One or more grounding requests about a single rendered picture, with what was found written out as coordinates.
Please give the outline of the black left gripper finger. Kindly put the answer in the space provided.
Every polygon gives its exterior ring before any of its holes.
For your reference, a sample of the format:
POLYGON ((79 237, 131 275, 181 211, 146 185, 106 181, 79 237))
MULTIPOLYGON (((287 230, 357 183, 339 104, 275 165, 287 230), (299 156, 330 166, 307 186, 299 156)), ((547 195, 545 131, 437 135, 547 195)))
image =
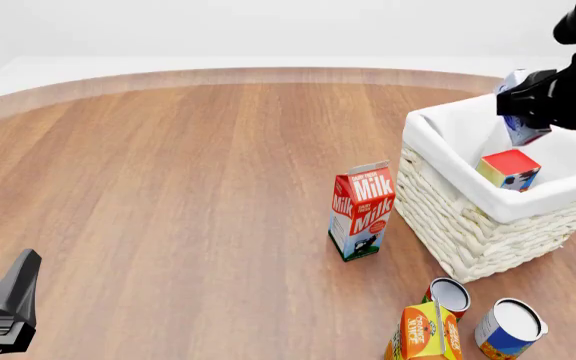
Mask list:
POLYGON ((0 329, 13 323, 36 327, 35 292, 42 258, 25 249, 0 281, 0 329))

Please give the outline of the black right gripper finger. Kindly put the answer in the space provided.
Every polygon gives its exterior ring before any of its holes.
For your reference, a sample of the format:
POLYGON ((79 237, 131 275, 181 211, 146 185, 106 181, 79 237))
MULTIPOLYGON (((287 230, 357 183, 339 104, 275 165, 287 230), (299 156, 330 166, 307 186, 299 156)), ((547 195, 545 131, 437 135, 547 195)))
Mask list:
POLYGON ((549 92, 555 69, 512 71, 496 88, 496 111, 499 116, 516 116, 527 123, 553 121, 549 92))

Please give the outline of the blue white cream cheese box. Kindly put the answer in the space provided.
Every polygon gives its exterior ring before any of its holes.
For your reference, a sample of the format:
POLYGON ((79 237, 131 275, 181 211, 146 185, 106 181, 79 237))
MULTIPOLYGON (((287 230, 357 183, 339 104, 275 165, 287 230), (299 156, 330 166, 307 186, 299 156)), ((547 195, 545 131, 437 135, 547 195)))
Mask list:
MULTIPOLYGON (((494 95, 498 96, 502 92, 515 88, 528 79, 530 72, 525 68, 512 71, 504 80, 496 86, 494 95)), ((528 116, 501 115, 497 113, 505 122, 506 130, 509 134, 512 146, 526 146, 529 143, 549 134, 552 129, 550 125, 533 122, 528 116)))

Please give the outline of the red yellow butter box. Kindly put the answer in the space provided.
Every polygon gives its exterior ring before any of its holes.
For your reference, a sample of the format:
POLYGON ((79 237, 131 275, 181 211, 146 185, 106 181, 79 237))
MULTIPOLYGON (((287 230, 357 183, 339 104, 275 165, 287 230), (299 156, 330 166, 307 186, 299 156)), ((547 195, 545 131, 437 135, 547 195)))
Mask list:
POLYGON ((496 188, 527 191, 541 170, 541 165, 518 149, 480 158, 476 171, 496 188))

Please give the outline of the white cloth basket liner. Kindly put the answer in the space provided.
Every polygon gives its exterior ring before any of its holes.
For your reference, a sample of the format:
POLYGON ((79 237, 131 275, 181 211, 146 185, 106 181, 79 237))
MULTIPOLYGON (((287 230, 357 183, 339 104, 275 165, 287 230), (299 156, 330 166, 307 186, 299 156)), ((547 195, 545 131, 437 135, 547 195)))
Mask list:
POLYGON ((576 131, 553 128, 520 147, 541 167, 528 191, 496 188, 477 173, 480 158, 512 148, 494 95, 410 112, 402 144, 423 158, 421 172, 450 200, 470 201, 501 223, 544 215, 576 201, 576 131))

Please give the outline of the white wicker basket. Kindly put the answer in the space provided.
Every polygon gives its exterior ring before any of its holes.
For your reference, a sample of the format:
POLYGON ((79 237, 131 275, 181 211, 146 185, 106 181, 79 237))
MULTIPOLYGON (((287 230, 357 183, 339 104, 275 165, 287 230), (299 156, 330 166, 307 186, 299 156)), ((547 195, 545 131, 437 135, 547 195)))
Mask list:
POLYGON ((474 281, 519 266, 556 250, 576 231, 576 201, 544 215, 501 223, 470 201, 450 200, 423 175, 425 163, 402 144, 395 207, 457 281, 474 281))

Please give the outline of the red white milk carton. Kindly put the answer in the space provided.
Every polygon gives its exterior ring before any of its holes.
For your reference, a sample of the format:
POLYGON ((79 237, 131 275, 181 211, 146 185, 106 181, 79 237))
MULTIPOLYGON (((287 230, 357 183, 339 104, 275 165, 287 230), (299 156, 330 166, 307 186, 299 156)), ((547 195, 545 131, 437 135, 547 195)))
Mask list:
POLYGON ((396 197, 389 165, 365 164, 335 178, 328 236, 345 262, 380 250, 396 197))

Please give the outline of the red label tin can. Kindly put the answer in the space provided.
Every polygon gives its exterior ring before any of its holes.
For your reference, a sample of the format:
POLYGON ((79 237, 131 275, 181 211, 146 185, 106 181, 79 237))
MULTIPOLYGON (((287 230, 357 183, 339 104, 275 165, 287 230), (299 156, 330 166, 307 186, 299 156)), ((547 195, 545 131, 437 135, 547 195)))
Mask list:
POLYGON ((460 321, 471 305, 465 287, 452 278, 435 278, 430 282, 421 303, 439 302, 460 321))

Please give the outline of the blue label tin can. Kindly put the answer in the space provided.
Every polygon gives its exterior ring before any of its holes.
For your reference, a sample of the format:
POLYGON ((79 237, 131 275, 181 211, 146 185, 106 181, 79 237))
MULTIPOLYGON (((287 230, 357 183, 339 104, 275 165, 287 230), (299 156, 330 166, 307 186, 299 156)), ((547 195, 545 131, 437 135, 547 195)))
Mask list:
POLYGON ((477 347, 490 360, 516 360, 549 332, 541 317, 514 298, 497 300, 474 330, 477 347))

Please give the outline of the orange juice carton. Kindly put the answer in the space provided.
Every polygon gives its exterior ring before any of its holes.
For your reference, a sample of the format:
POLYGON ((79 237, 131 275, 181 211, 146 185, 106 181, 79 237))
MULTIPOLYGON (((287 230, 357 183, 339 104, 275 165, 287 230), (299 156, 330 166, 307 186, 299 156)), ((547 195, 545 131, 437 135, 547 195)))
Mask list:
POLYGON ((438 302, 404 308, 384 360, 463 360, 455 315, 438 302))

